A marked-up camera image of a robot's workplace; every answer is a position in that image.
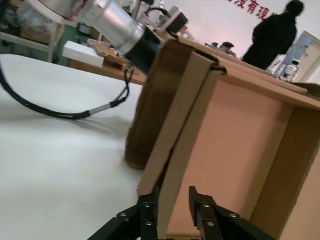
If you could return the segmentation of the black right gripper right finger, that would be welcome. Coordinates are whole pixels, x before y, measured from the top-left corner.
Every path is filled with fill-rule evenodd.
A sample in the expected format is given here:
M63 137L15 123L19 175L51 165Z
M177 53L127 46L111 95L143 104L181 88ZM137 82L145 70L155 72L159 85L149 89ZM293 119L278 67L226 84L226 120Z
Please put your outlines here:
M272 237L239 214L223 208L209 195L189 187L189 208L203 240L271 240Z

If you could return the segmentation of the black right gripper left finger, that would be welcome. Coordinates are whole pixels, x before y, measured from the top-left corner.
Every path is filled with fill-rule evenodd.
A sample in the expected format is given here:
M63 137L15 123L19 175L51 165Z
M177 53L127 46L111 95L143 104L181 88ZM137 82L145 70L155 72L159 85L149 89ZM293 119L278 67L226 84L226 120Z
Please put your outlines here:
M141 195L137 204L108 221L89 240L157 240L160 189Z

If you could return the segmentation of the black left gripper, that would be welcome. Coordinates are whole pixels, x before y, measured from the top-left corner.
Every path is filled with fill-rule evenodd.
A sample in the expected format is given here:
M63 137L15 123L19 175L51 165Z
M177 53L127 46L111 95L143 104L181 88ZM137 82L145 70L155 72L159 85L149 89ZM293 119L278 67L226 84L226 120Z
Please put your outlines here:
M148 75L162 46L163 41L146 27L141 39L124 57L141 73Z

